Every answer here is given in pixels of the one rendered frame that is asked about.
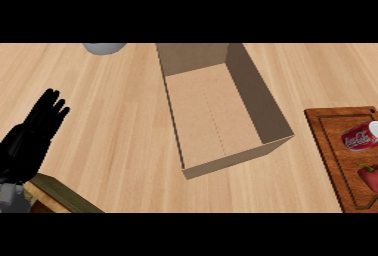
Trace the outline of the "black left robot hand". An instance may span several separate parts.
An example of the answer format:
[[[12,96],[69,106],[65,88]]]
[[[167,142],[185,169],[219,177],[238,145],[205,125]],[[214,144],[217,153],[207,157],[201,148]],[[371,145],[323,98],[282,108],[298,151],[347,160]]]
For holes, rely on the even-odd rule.
[[[0,184],[21,184],[35,176],[68,113],[59,91],[47,89],[24,122],[0,141]]]

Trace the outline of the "olive and wooden box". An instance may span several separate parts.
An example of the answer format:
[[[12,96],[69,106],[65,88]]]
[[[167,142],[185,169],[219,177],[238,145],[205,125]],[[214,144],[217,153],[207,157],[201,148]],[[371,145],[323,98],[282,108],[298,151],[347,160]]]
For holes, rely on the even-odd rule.
[[[24,188],[34,200],[32,213],[102,213],[65,184],[44,174],[37,174]]]

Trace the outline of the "open brown cardboard box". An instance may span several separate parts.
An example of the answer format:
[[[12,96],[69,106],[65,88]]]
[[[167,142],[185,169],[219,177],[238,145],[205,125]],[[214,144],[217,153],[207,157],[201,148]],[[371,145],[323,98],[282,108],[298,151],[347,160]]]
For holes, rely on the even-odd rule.
[[[294,132],[241,43],[159,43],[157,52],[192,179],[269,154]]]

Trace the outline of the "brown wooden cutting board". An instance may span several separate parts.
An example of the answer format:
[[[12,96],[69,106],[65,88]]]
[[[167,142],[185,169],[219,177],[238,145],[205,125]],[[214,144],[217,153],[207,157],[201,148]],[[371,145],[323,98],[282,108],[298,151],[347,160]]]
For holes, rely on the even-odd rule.
[[[343,133],[365,121],[378,121],[374,106],[313,108],[304,110],[341,210],[378,213],[378,192],[363,182],[360,164],[378,164],[378,148],[362,152],[347,149]]]

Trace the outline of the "red soda can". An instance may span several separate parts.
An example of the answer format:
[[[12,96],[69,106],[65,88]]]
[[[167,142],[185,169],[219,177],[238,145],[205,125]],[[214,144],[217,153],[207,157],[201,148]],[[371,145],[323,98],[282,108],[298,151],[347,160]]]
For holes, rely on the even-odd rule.
[[[353,152],[378,147],[378,121],[366,121],[348,129],[341,135],[341,141]]]

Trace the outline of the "grey round bowl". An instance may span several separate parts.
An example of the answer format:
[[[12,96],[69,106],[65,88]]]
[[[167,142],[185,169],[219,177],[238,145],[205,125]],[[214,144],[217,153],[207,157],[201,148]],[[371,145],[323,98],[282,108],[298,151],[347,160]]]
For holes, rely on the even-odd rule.
[[[117,53],[123,47],[124,43],[84,43],[83,44],[86,50],[94,55],[111,55]]]

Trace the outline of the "red bell pepper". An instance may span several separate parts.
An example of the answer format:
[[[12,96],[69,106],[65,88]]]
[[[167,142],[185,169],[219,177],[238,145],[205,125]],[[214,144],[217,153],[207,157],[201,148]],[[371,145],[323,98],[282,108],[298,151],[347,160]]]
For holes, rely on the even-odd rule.
[[[359,164],[357,174],[369,189],[378,193],[378,165]]]

